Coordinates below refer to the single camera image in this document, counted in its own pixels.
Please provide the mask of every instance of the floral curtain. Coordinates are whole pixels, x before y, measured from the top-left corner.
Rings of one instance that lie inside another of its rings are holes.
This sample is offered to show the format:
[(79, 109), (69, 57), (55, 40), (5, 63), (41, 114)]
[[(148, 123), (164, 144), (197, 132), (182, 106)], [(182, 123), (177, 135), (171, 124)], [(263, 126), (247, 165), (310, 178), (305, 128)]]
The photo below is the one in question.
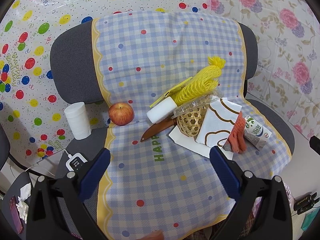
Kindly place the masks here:
[(258, 43), (248, 91), (307, 139), (320, 134), (319, 22), (304, 0), (211, 0), (212, 13), (247, 25)]

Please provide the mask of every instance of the toilet paper roll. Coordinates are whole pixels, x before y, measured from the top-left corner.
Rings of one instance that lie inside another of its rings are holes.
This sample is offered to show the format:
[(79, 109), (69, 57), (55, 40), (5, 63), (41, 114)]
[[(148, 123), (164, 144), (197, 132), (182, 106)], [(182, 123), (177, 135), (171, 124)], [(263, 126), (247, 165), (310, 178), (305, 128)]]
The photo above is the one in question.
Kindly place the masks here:
[(165, 119), (177, 106), (171, 97), (167, 97), (147, 112), (152, 123), (159, 123)]
[(64, 110), (73, 136), (77, 140), (87, 138), (91, 134), (91, 127), (84, 102), (74, 103)]

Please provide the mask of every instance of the smartphone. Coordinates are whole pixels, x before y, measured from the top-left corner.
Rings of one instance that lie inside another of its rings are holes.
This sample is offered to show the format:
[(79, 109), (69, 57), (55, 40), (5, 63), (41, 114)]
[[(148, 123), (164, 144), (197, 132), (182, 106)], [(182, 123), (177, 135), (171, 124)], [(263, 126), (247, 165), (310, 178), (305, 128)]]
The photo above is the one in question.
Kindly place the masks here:
[(16, 227), (16, 230), (18, 234), (21, 234), (23, 231), (23, 224), (22, 224), (21, 218), (19, 217), (16, 203), (17, 203), (16, 197), (12, 196), (12, 198), (9, 201), (9, 208), (10, 208), (11, 216), (12, 216), (14, 225)]

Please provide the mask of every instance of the silver screw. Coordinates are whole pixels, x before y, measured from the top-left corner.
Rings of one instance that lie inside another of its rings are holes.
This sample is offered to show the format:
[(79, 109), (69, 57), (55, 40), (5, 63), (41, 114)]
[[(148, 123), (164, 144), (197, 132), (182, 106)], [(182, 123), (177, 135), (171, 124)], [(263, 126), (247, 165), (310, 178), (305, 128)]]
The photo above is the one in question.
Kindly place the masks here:
[(253, 177), (253, 173), (251, 171), (245, 171), (244, 175), (249, 179), (251, 179)]
[(282, 179), (281, 179), (281, 177), (280, 177), (280, 176), (275, 176), (275, 181), (276, 181), (276, 182), (281, 182), (281, 181), (282, 181)]
[(39, 176), (39, 177), (38, 177), (38, 181), (39, 181), (39, 182), (44, 181), (44, 176)]
[(69, 171), (69, 172), (67, 173), (67, 177), (68, 177), (69, 179), (72, 179), (75, 175), (76, 175), (76, 173), (75, 173), (74, 171)]

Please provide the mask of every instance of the red apple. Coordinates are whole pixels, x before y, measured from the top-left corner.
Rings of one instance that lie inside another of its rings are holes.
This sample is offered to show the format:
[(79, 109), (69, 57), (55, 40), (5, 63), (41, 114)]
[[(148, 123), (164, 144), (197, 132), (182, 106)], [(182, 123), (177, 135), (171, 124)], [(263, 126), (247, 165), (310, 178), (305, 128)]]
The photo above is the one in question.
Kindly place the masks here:
[(109, 108), (109, 118), (116, 125), (126, 125), (134, 118), (134, 111), (127, 103), (116, 103)]

